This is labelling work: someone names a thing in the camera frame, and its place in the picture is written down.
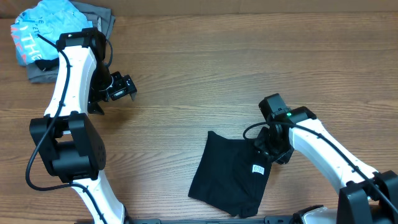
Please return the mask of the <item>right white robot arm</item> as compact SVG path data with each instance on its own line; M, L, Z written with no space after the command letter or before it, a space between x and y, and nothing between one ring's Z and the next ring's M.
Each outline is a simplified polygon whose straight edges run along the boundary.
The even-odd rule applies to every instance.
M303 154L338 194L338 207L300 210L291 223L397 223L397 174L379 172L340 144L317 116L302 106L289 108L276 93L259 103L267 128L257 139L259 152L286 164L295 151Z

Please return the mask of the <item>black t-shirt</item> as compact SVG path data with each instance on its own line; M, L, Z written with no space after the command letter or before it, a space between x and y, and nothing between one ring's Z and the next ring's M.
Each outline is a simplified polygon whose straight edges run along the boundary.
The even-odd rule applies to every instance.
M213 131L188 196L241 218L257 215L272 163L244 139L226 139Z

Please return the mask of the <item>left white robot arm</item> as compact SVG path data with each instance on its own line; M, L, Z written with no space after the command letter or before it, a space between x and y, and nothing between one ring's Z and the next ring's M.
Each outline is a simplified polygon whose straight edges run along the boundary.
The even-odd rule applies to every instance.
M55 89L43 117L29 126L35 149L25 171L27 185L37 191L72 188L93 223L132 223L104 172L106 149L89 119L104 111L99 102L134 98L129 75L111 73L104 62L109 42L97 28L63 33L53 47L59 68Z

